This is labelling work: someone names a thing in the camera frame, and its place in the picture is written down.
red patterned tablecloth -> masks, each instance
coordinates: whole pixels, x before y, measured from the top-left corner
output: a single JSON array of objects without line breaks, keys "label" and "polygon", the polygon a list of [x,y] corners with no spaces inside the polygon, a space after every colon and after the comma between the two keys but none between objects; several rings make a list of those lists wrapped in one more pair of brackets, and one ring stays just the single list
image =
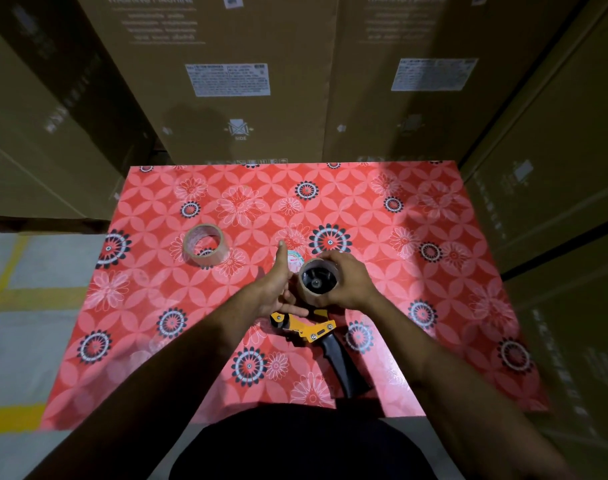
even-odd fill
[{"label": "red patterned tablecloth", "polygon": [[[210,269],[182,256],[184,233],[199,223],[218,225],[230,247]],[[110,229],[44,429],[75,428],[146,359],[260,267],[267,271],[280,239],[295,251],[294,269],[298,254],[351,252],[410,320],[521,408],[547,408],[453,162],[132,168]],[[374,384],[368,397],[389,417],[423,415],[371,320],[354,311],[334,318],[336,334]],[[332,408],[341,394],[320,348],[296,346],[259,319],[193,420],[214,422],[257,403]]]}]

